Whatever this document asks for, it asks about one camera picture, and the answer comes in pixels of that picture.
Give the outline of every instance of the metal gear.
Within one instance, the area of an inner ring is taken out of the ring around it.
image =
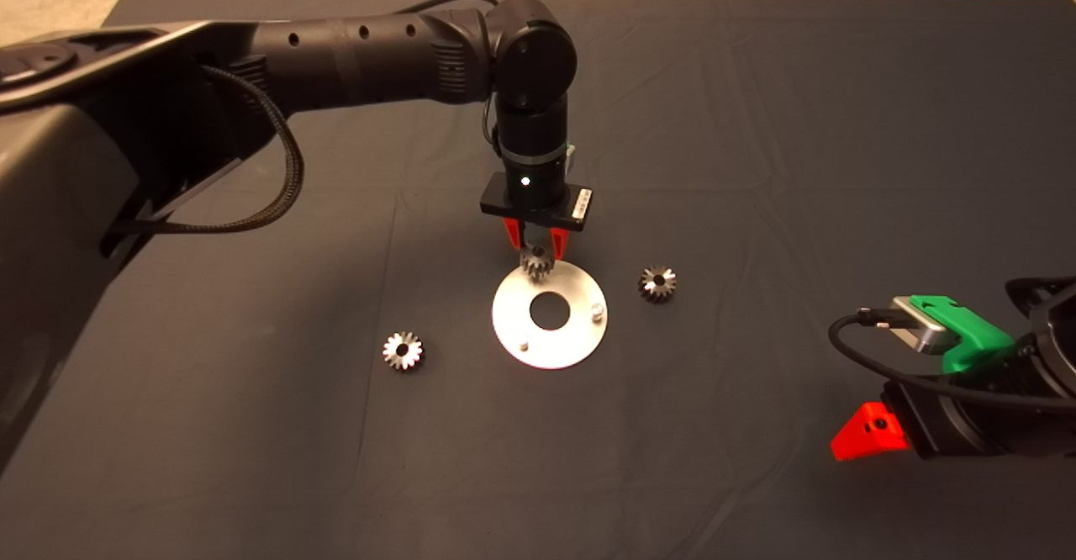
[[[665,266],[642,269],[639,277],[639,294],[647,302],[663,304],[676,292],[676,272]]]
[[[520,266],[530,280],[541,280],[553,269],[553,252],[541,244],[524,244],[520,251]]]
[[[401,332],[388,336],[382,355],[388,366],[407,373],[422,365],[422,339],[411,332]]]

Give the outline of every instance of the center hole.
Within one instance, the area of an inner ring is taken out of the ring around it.
[[[530,319],[546,331],[556,331],[564,326],[570,313],[568,299],[552,291],[547,291],[530,302]]]

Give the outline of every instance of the red bracket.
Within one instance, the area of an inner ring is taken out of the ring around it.
[[[557,260],[564,260],[564,253],[568,250],[568,230],[550,228],[549,238],[553,240],[553,256]]]
[[[505,222],[505,229],[508,230],[508,241],[516,251],[523,249],[523,222],[514,218],[501,218]],[[553,256],[564,260],[564,252],[568,250],[568,230],[564,228],[550,228],[549,238],[553,241]]]
[[[830,443],[837,461],[908,448],[901,422],[881,403],[864,403]]]
[[[505,228],[508,229],[508,241],[516,251],[523,249],[523,226],[520,221],[512,218],[504,218],[504,220]]]

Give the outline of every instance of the table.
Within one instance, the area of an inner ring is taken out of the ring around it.
[[[416,0],[121,0],[109,24]],[[1068,0],[544,0],[576,40],[568,261],[609,303],[543,373],[489,319],[514,265],[478,210],[481,106],[293,118],[292,213],[155,240],[0,480],[11,558],[1006,558],[1067,552],[1061,459],[838,464],[881,380],[825,341],[894,295],[1011,333],[1003,281],[1071,274]],[[277,191],[277,144],[176,220]],[[635,280],[680,275],[655,307]],[[380,363],[414,330],[428,364]],[[882,334],[864,347],[909,370]]]

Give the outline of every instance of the aluminum disc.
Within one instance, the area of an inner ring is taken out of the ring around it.
[[[568,303],[568,320],[555,331],[538,326],[530,303],[542,293],[555,293]],[[541,281],[515,268],[500,281],[493,296],[493,330],[508,353],[535,368],[565,368],[580,363],[601,342],[609,307],[601,288],[583,269],[557,262]]]

